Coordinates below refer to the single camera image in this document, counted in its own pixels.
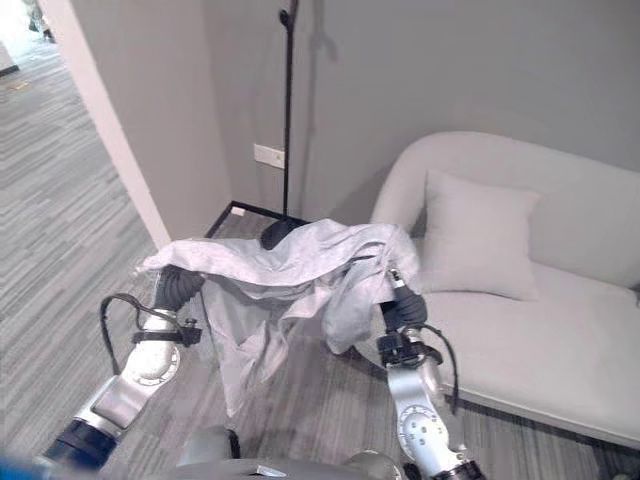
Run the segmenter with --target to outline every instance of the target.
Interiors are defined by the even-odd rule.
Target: gray wall
[[[172,238],[231,199],[202,0],[73,0],[122,129]]]
[[[205,2],[234,199],[280,206],[278,0]],[[640,171],[637,0],[301,0],[293,213],[366,221],[390,165],[442,130],[511,136]]]

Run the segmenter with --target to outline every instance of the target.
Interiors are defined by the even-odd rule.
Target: power cord
[[[451,393],[451,413],[453,415],[458,411],[458,402],[460,399],[460,387],[458,384],[458,362],[456,360],[456,354],[453,350],[453,347],[447,340],[447,337],[444,336],[441,330],[437,329],[433,325],[425,323],[420,326],[421,328],[426,328],[430,332],[433,332],[435,335],[440,338],[444,342],[445,347],[447,348],[447,353],[449,354],[449,358],[451,358],[451,365],[453,365],[453,391]]]
[[[111,369],[113,370],[114,375],[120,375],[121,370],[120,370],[120,366],[118,365],[118,360],[116,359],[115,352],[113,350],[111,337],[109,336],[109,327],[107,326],[107,310],[109,309],[109,305],[111,304],[112,300],[120,300],[120,301],[126,302],[129,305],[131,305],[133,308],[135,308],[136,310],[135,322],[138,330],[144,331],[142,325],[140,324],[140,312],[145,312],[145,313],[154,315],[156,317],[160,317],[163,320],[166,320],[167,322],[169,322],[171,325],[173,325],[176,328],[180,337],[183,339],[183,341],[187,338],[184,327],[178,323],[175,317],[158,312],[157,310],[154,310],[152,308],[145,307],[133,295],[130,295],[128,293],[114,293],[113,295],[109,295],[108,297],[105,297],[102,300],[102,302],[100,302],[100,329],[102,331],[102,341],[104,342],[104,346],[107,349],[109,358],[111,359]]]

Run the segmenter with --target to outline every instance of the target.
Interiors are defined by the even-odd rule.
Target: sofa cushion
[[[425,296],[458,357],[463,398],[640,448],[640,309],[630,290],[534,263],[540,299]],[[376,332],[358,350],[374,360]],[[427,343],[441,342],[425,332]],[[451,384],[451,363],[443,380]]]
[[[429,170],[425,292],[467,291],[535,300],[529,217],[540,195]]]

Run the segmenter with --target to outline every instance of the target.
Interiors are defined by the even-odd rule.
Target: floor
[[[32,457],[108,378],[98,303],[115,291],[148,298],[150,279],[131,272],[153,245],[57,47],[40,45],[20,63],[21,72],[0,79],[7,198],[1,440],[9,454]],[[20,82],[29,85],[7,88]],[[217,236],[251,238],[270,221],[231,215]],[[110,316],[121,359],[130,348],[127,313],[115,306]],[[237,431],[246,456],[339,463],[369,448],[404,460],[384,377],[354,351],[334,356],[317,340],[297,337],[286,364],[232,420],[215,365],[197,349],[182,353],[176,378],[124,439],[105,477],[170,467],[196,429],[217,423]],[[610,480],[640,468],[637,451],[471,404],[459,415],[489,479]]]

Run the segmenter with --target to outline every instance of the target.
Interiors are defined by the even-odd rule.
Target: gray fabric
[[[421,290],[418,262],[398,226],[321,220],[294,230],[271,251],[256,240],[173,242],[140,270],[173,264],[207,274],[204,303],[233,415],[280,366],[297,320],[321,319],[329,348],[343,353],[369,337],[371,308],[393,299],[391,266]]]

